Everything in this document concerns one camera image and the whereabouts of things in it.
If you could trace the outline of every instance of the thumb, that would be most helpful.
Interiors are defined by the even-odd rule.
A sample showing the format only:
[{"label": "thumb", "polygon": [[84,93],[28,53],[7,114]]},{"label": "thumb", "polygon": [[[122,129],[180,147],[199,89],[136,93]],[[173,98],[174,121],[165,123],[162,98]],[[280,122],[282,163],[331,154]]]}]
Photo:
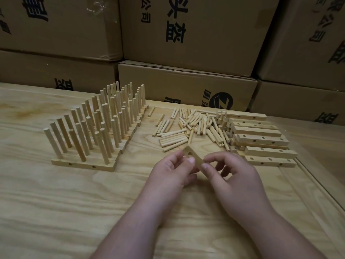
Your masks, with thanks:
[{"label": "thumb", "polygon": [[193,170],[195,166],[195,158],[189,157],[185,160],[182,164],[180,164],[175,171],[183,176],[183,178],[187,177],[188,174]]},{"label": "thumb", "polygon": [[207,179],[209,179],[215,190],[227,185],[220,173],[218,173],[218,171],[209,163],[203,163],[201,165],[201,172],[207,177]]}]

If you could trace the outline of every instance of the fingernail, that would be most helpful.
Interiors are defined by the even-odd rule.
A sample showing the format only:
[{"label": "fingernail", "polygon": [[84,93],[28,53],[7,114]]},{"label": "fingernail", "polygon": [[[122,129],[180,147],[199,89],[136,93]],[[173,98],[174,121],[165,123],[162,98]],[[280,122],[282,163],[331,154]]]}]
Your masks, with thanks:
[{"label": "fingernail", "polygon": [[204,169],[204,170],[206,170],[206,169],[207,169],[207,164],[206,164],[206,163],[203,163],[203,164],[201,165],[201,168]]},{"label": "fingernail", "polygon": [[195,164],[195,158],[194,157],[189,157],[187,159],[188,162],[190,162],[191,164]]}]

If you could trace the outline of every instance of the wooden table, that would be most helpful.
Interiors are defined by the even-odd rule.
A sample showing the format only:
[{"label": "wooden table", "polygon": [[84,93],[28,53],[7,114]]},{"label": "wooden table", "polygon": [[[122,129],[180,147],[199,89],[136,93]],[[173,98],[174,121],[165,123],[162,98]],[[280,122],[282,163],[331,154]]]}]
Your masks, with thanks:
[{"label": "wooden table", "polygon": [[[103,172],[51,165],[54,153],[42,132],[91,94],[0,83],[0,96],[1,256],[87,258],[136,199],[153,165],[169,153],[151,135],[160,114],[170,115],[176,105],[148,100],[156,106],[153,116],[145,114],[115,171]],[[195,140],[202,154],[219,150]],[[304,152],[300,157],[308,159]],[[257,170],[274,208],[327,257],[344,258],[345,213],[306,167]],[[207,180],[198,178],[159,229],[155,257],[258,257]]]}]

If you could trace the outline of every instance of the cardboard box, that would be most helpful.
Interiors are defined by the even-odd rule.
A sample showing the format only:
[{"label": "cardboard box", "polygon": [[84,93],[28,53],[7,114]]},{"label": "cardboard box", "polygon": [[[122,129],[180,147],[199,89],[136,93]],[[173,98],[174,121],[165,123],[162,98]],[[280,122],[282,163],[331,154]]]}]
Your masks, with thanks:
[{"label": "cardboard box", "polygon": [[258,94],[250,111],[345,125],[345,92],[259,81]]},{"label": "cardboard box", "polygon": [[214,74],[149,63],[119,63],[120,84],[133,82],[136,89],[145,84],[146,98],[178,104],[191,104],[245,111],[257,81],[226,74]]},{"label": "cardboard box", "polygon": [[99,93],[115,82],[116,62],[0,51],[0,82]]},{"label": "cardboard box", "polygon": [[254,70],[259,78],[345,91],[344,2],[282,2]]},{"label": "cardboard box", "polygon": [[279,0],[120,0],[129,60],[250,76]]},{"label": "cardboard box", "polygon": [[0,10],[2,49],[122,59],[118,0],[0,0]]}]

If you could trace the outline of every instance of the right hand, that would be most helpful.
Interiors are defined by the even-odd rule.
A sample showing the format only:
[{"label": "right hand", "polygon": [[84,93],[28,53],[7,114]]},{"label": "right hand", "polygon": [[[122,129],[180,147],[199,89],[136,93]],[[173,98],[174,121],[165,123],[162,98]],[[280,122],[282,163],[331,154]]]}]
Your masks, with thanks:
[{"label": "right hand", "polygon": [[[210,180],[220,203],[244,228],[260,224],[275,213],[257,170],[240,156],[216,152],[205,156],[204,162],[201,171]],[[215,168],[209,164],[212,162],[218,162]]]}]

